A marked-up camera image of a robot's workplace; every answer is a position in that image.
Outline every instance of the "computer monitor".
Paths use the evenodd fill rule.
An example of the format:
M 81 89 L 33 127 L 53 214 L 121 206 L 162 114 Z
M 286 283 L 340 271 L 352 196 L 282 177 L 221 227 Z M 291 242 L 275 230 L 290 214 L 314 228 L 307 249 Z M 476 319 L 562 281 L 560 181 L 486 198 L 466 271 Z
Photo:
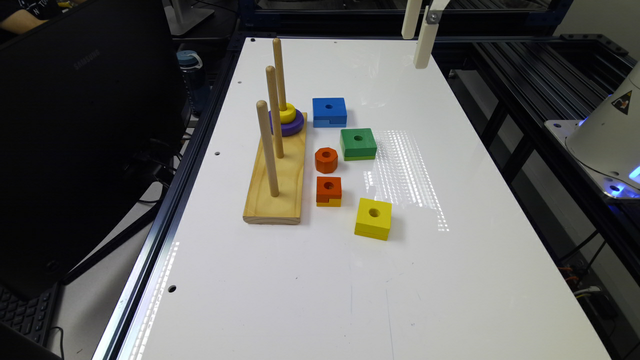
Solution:
M 28 299 L 121 221 L 184 133 L 161 1 L 89 0 L 0 45 L 0 283 Z

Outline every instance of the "yellow ring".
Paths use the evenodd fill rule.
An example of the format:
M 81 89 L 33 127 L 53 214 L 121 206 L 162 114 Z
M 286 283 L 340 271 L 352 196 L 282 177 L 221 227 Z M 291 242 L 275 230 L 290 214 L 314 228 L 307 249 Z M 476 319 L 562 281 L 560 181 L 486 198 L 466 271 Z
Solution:
M 287 110 L 280 110 L 280 123 L 288 124 L 296 119 L 296 108 L 287 103 Z

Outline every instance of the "wooden base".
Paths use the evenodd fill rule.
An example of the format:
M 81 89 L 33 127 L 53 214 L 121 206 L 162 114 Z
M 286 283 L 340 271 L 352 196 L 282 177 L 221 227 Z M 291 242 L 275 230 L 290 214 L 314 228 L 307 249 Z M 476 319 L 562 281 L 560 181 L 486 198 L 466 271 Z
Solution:
M 253 166 L 243 220 L 249 224 L 296 225 L 300 223 L 307 113 L 299 133 L 282 138 L 284 158 L 276 158 L 280 195 L 272 197 L 264 161 L 262 140 Z

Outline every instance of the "blue block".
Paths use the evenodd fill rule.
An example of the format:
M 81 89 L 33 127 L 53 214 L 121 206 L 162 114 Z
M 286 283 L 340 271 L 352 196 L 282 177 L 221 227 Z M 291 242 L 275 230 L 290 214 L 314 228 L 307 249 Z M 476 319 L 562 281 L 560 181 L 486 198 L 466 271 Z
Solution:
M 328 121 L 329 124 L 336 126 L 317 126 L 315 123 L 318 120 Z M 313 99 L 313 123 L 313 127 L 346 127 L 347 106 L 344 104 L 344 98 Z
M 347 124 L 332 124 L 329 120 L 313 120 L 313 127 L 347 127 Z

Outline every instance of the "keyboard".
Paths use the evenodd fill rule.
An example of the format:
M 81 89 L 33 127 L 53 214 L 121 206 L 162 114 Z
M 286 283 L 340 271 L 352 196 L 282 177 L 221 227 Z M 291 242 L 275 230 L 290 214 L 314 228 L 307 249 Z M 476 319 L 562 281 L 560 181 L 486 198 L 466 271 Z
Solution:
M 38 298 L 21 301 L 0 286 L 0 322 L 46 347 L 58 289 L 56 284 Z

